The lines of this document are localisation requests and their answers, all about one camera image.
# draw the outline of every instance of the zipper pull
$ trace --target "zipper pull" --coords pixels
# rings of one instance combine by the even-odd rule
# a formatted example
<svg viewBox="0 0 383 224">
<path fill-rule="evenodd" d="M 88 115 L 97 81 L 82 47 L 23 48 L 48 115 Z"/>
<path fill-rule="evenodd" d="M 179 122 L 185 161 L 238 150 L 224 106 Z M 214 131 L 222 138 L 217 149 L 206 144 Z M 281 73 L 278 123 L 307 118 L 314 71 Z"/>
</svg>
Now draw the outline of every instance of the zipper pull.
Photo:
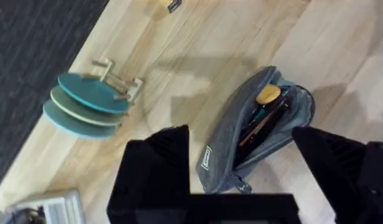
<svg viewBox="0 0 383 224">
<path fill-rule="evenodd" d="M 243 178 L 233 174 L 234 185 L 242 194 L 251 194 L 252 187 Z"/>
</svg>

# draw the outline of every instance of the dark gray carpet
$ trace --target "dark gray carpet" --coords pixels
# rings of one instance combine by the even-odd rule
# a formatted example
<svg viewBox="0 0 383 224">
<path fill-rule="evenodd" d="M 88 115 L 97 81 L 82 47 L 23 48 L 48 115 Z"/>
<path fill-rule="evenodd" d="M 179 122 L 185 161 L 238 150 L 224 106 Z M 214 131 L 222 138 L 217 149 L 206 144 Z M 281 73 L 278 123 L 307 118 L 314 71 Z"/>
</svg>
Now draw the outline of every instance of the dark gray carpet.
<svg viewBox="0 0 383 224">
<path fill-rule="evenodd" d="M 107 0 L 0 0 L 0 181 Z"/>
</svg>

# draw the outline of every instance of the small label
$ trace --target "small label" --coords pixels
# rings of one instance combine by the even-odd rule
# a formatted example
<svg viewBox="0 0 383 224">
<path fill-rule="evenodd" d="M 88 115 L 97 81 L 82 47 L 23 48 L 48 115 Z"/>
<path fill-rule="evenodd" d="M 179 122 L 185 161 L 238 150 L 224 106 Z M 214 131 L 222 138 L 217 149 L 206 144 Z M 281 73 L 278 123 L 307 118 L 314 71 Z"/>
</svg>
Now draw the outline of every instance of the small label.
<svg viewBox="0 0 383 224">
<path fill-rule="evenodd" d="M 211 155 L 212 149 L 209 146 L 206 146 L 205 153 L 204 153 L 204 159 L 201 163 L 201 166 L 208 170 L 208 162 L 210 161 L 210 155 Z"/>
</svg>

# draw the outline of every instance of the gray pencil case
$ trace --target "gray pencil case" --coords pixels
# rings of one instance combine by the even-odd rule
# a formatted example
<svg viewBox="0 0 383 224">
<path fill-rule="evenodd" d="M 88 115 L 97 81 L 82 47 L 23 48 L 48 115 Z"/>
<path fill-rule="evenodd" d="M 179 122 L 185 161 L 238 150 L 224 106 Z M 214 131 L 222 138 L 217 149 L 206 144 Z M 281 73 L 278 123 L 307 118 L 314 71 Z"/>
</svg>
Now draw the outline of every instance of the gray pencil case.
<svg viewBox="0 0 383 224">
<path fill-rule="evenodd" d="M 274 129 L 238 166 L 234 167 L 241 127 L 246 125 L 256 108 L 256 96 L 267 84 L 289 86 L 290 108 Z M 251 193 L 244 180 L 257 163 L 292 141 L 291 130 L 308 126 L 315 112 L 315 101 L 306 89 L 284 80 L 276 67 L 269 66 L 245 81 L 232 94 L 213 134 L 202 150 L 196 171 L 206 193 L 218 193 L 236 187 L 241 193 Z"/>
</svg>

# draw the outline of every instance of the teal plate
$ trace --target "teal plate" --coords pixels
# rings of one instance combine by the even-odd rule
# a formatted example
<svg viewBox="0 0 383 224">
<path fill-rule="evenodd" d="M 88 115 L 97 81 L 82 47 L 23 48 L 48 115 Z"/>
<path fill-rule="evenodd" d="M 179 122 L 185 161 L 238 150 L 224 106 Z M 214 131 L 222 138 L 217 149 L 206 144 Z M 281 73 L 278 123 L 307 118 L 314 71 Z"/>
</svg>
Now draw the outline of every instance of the teal plate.
<svg viewBox="0 0 383 224">
<path fill-rule="evenodd" d="M 58 82 L 70 97 L 92 109 L 114 114 L 125 113 L 128 109 L 127 100 L 114 99 L 120 92 L 99 80 L 66 73 L 58 77 Z"/>
<path fill-rule="evenodd" d="M 59 128 L 84 138 L 107 139 L 115 132 L 115 126 L 97 126 L 82 122 L 64 113 L 52 100 L 44 103 L 44 114 Z"/>
<path fill-rule="evenodd" d="M 122 114 L 100 112 L 81 104 L 69 97 L 60 86 L 56 86 L 50 91 L 50 98 L 63 112 L 86 123 L 98 126 L 116 126 L 122 119 Z"/>
</svg>

